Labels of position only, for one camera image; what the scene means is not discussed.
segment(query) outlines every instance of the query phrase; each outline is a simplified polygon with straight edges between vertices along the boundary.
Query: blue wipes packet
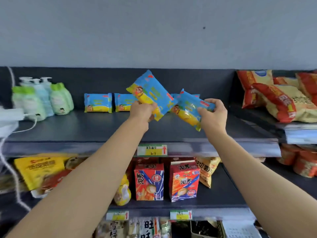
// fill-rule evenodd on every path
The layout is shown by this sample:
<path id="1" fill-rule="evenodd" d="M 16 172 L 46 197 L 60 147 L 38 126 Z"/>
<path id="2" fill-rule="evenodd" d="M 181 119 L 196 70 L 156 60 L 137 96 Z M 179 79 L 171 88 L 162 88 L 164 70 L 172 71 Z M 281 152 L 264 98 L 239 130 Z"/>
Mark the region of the blue wipes packet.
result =
<path id="1" fill-rule="evenodd" d="M 178 94 L 171 94 L 173 98 L 177 98 Z M 200 97 L 200 94 L 193 94 L 195 97 Z"/>
<path id="2" fill-rule="evenodd" d="M 84 94 L 86 112 L 112 113 L 112 93 L 108 94 Z"/>
<path id="3" fill-rule="evenodd" d="M 137 98 L 133 94 L 114 94 L 114 103 L 116 106 L 116 112 L 130 111 L 131 104 L 137 101 Z"/>
<path id="4" fill-rule="evenodd" d="M 213 111 L 215 105 L 213 103 L 205 102 L 184 89 L 176 97 L 178 104 L 172 108 L 172 112 L 176 113 L 182 120 L 194 126 L 197 131 L 200 131 L 201 116 L 197 108 L 206 108 L 208 111 Z"/>
<path id="5" fill-rule="evenodd" d="M 153 111 L 156 121 L 159 121 L 177 103 L 177 100 L 166 91 L 150 70 L 140 76 L 127 88 L 127 91 L 132 93 L 141 103 L 157 103 L 158 106 Z"/>

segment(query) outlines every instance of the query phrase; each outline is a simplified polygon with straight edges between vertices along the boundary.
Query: white cord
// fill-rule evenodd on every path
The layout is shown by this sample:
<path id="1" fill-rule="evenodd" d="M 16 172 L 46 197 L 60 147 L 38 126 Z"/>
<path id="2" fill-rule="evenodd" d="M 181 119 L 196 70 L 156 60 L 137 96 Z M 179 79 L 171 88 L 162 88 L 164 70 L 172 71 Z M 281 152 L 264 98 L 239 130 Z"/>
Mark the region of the white cord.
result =
<path id="1" fill-rule="evenodd" d="M 21 199 L 21 194 L 20 194 L 20 185 L 19 185 L 19 176 L 16 173 L 16 171 L 14 170 L 14 168 L 11 167 L 11 165 L 6 161 L 4 155 L 2 154 L 2 147 L 3 144 L 5 143 L 5 140 L 7 139 L 7 137 L 4 137 L 1 141 L 0 141 L 0 160 L 2 161 L 2 163 L 4 164 L 4 166 L 7 167 L 7 169 L 11 172 L 11 174 L 13 175 L 14 178 L 14 183 L 15 183 L 15 192 L 16 192 L 16 199 L 17 199 L 17 203 L 19 205 L 21 205 L 24 209 L 26 209 L 27 211 L 30 211 L 31 208 L 22 201 Z"/>
<path id="2" fill-rule="evenodd" d="M 14 133 L 19 133 L 19 132 L 24 132 L 24 131 L 31 130 L 31 129 L 33 129 L 33 128 L 35 127 L 36 123 L 37 123 L 37 119 L 34 120 L 34 124 L 33 124 L 33 126 L 32 126 L 31 128 L 26 129 L 26 130 L 21 130 L 21 131 L 12 132 L 12 133 L 14 134 Z"/>
<path id="3" fill-rule="evenodd" d="M 9 72 L 10 72 L 10 75 L 11 75 L 11 84 L 12 84 L 12 87 L 14 87 L 16 85 L 16 79 L 14 77 L 14 73 L 12 71 L 12 68 L 10 67 L 7 67 L 9 69 Z"/>

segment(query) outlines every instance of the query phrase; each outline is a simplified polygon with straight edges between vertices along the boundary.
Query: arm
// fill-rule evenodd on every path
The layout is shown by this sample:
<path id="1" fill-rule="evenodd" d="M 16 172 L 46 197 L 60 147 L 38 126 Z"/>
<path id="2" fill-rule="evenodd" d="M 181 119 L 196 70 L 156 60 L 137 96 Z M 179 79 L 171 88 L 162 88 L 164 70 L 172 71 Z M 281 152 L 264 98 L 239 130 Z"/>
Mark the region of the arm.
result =
<path id="1" fill-rule="evenodd" d="M 134 103 L 130 117 L 9 233 L 7 238 L 88 238 L 105 215 L 155 105 Z"/>
<path id="2" fill-rule="evenodd" d="M 272 238 L 316 237 L 317 200 L 258 162 L 228 136 L 223 103 L 206 101 L 215 103 L 216 110 L 199 110 L 201 126 L 265 231 Z"/>

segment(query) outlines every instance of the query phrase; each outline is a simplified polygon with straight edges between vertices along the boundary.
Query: wall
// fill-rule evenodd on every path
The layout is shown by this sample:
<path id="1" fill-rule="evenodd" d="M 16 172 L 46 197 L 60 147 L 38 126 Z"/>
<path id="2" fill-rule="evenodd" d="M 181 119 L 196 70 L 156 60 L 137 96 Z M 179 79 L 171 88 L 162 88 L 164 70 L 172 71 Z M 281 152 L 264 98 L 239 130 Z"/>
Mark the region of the wall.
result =
<path id="1" fill-rule="evenodd" d="M 317 0 L 0 0 L 0 66 L 317 67 Z"/>

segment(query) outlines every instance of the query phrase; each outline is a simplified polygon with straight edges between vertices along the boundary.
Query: price tag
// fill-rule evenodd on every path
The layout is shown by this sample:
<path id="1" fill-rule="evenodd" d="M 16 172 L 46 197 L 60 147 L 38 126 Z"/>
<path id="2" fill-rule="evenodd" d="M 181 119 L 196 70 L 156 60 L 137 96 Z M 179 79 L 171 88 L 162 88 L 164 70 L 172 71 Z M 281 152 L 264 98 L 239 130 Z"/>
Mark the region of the price tag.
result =
<path id="1" fill-rule="evenodd" d="M 137 156 L 167 156 L 166 144 L 140 144 L 137 149 Z"/>
<path id="2" fill-rule="evenodd" d="M 107 212 L 106 220 L 129 220 L 129 212 L 128 211 Z"/>
<path id="3" fill-rule="evenodd" d="M 171 220 L 192 220 L 191 210 L 171 210 L 170 211 Z"/>

